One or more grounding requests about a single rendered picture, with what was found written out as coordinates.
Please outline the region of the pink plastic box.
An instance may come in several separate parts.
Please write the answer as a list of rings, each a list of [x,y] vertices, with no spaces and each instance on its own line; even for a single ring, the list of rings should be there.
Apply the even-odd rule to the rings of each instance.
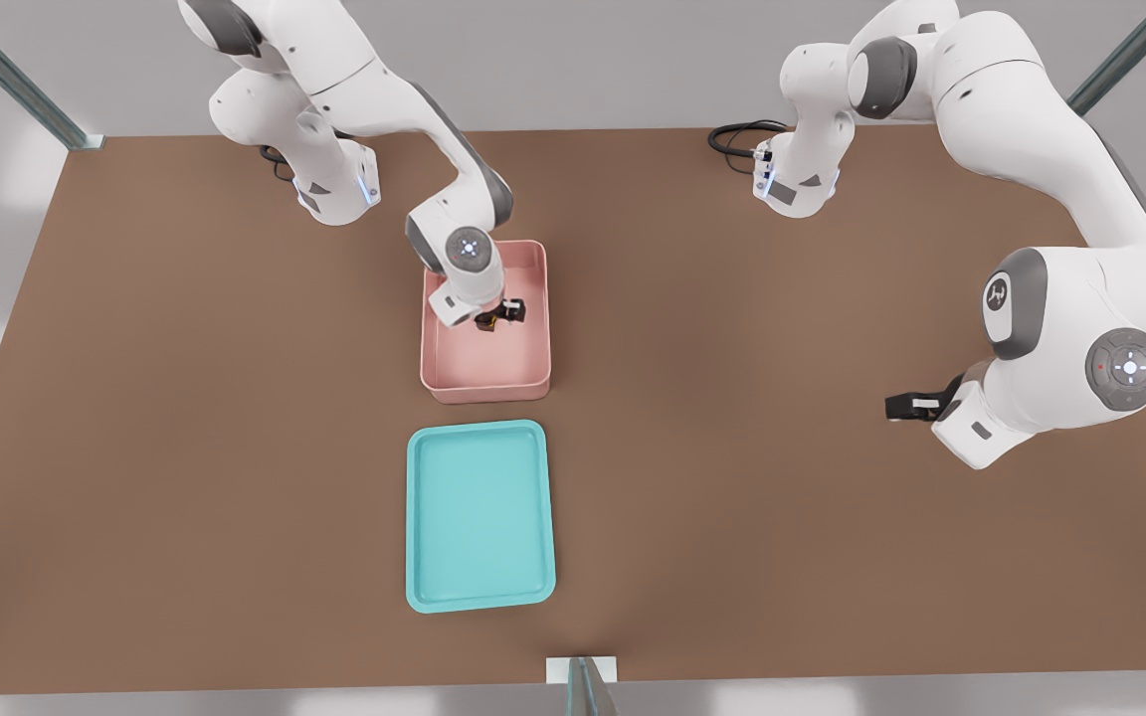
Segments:
[[[524,302],[524,321],[499,321],[494,331],[472,322],[445,326],[429,299],[444,284],[424,272],[424,308],[419,335],[419,381],[446,406],[533,402],[545,398],[554,372],[545,246],[536,241],[499,242],[507,298]]]

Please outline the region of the pale blue-green tray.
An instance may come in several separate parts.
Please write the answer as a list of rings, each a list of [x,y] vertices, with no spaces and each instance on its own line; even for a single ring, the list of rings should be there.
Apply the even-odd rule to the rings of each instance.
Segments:
[[[510,419],[414,432],[405,565],[419,615],[550,598],[558,572],[544,428]]]

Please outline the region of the silver frame post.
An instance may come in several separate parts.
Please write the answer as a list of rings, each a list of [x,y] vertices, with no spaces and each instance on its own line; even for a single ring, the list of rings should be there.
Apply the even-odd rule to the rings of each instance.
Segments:
[[[78,127],[1,49],[0,88],[49,131],[68,151],[95,151],[103,148],[103,136]]]
[[[564,716],[620,716],[609,690],[617,656],[547,656],[545,683],[565,685]]]
[[[1072,92],[1067,99],[1068,107],[1074,113],[1086,116],[1145,58],[1146,17],[1088,74],[1085,81]]]

